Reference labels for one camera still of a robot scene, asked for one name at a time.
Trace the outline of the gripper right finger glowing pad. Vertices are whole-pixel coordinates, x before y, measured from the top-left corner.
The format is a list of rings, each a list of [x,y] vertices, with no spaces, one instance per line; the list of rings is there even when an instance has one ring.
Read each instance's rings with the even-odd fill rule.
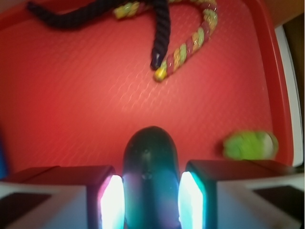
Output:
[[[178,206],[184,229],[302,229],[303,172],[272,160],[191,160]]]

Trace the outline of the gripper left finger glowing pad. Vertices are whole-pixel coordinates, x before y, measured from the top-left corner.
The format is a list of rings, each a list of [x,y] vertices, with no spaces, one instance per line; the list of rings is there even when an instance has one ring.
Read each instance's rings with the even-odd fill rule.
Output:
[[[3,229],[122,229],[122,179],[110,165],[32,167],[0,181]]]

